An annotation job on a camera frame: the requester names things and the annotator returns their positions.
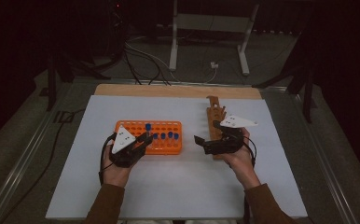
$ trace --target forearm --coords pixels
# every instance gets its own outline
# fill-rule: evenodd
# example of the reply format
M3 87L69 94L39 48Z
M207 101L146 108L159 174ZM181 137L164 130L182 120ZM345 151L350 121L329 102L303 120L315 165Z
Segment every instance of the forearm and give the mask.
M276 203L267 184L250 188L245 191L245 194L256 224L297 223L293 218L282 211Z
M117 223L124 192L124 188L103 184L85 223Z

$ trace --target hand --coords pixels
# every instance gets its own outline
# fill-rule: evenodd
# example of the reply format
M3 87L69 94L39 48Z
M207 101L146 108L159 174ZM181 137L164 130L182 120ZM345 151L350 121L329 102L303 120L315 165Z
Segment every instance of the hand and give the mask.
M242 133L245 136L244 143L248 145L250 133L245 128L242 128ZM234 153L221 154L221 156L235 172L244 189L251 189L261 185L253 168L250 152L245 146Z
M107 146L104 152L104 167L112 163L109 159L110 148L111 146ZM133 165L129 168L117 167L115 164L110 165L104 170L104 183L125 188L132 167Z

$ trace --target person's right hand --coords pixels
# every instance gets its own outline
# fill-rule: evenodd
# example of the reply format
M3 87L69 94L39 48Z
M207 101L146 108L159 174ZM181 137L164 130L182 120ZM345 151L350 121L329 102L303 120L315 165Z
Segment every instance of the person's right hand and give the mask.
M245 128L242 128L242 133L243 136L245 136L244 143L248 145L250 133L247 132ZM261 185L253 168L251 155L247 147L243 146L234 153L221 154L221 156L235 172L236 177L239 182L241 182L244 189L251 189Z

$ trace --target power plug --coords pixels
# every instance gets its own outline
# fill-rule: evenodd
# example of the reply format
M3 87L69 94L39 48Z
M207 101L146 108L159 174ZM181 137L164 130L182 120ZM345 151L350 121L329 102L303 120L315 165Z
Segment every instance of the power plug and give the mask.
M210 62L210 65L212 66L212 68L218 68L218 63L216 62Z

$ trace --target person's left hand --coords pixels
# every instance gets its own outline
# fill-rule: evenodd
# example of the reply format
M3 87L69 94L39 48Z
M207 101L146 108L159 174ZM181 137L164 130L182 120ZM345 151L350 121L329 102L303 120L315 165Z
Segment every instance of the person's left hand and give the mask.
M112 163L109 159L110 148L111 146L106 146L104 152L104 167ZM110 165L104 170L104 184L125 188L133 166L134 164L129 168L122 168L117 167L115 164Z

